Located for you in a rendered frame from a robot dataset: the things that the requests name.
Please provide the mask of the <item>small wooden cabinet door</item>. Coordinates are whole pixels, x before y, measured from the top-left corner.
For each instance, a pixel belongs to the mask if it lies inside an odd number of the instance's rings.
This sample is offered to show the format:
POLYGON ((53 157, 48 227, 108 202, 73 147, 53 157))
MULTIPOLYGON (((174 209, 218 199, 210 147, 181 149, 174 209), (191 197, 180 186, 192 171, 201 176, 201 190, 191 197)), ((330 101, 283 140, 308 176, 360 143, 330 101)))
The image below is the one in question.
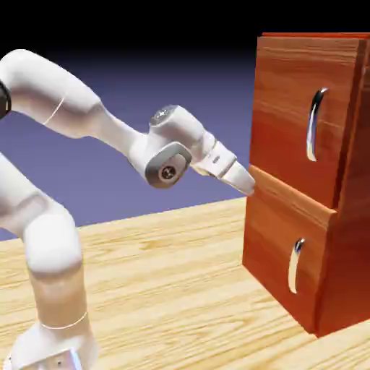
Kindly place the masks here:
POLYGON ((243 264, 310 333, 325 274, 325 249, 336 218, 332 210, 252 165, 256 184, 246 201, 243 264), (288 287, 288 264, 295 242, 304 238, 296 288, 288 287))

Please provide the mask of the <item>reddish wooden cabinet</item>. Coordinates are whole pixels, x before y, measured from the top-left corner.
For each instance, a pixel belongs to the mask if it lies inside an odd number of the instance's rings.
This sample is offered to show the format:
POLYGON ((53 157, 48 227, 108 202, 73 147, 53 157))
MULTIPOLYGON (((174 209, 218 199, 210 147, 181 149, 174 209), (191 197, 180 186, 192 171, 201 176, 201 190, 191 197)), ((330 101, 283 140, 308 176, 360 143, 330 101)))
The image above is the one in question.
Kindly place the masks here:
POLYGON ((330 208, 337 215, 325 249, 325 274, 312 333, 318 337, 370 319, 370 46, 367 54, 339 201, 330 208))

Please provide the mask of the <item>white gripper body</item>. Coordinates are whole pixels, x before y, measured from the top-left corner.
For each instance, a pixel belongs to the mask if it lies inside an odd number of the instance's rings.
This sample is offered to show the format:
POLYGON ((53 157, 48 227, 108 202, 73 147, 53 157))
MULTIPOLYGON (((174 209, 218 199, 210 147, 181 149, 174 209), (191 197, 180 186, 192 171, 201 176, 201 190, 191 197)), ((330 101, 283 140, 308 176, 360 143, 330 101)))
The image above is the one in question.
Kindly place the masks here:
POLYGON ((254 178, 237 160, 225 172, 221 181, 232 186, 246 196, 251 196, 254 193, 254 178))

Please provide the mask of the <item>large wooden cabinet door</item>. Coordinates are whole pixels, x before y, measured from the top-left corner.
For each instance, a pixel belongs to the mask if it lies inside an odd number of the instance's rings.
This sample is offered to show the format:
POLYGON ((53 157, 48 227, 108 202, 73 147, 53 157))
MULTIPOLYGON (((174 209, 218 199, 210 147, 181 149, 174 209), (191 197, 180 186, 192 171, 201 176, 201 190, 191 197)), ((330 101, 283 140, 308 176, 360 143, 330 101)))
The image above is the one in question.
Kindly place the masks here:
POLYGON ((370 35, 266 33, 257 41, 250 162, 328 208, 339 201, 370 35), (312 99, 316 162, 306 156, 312 99))

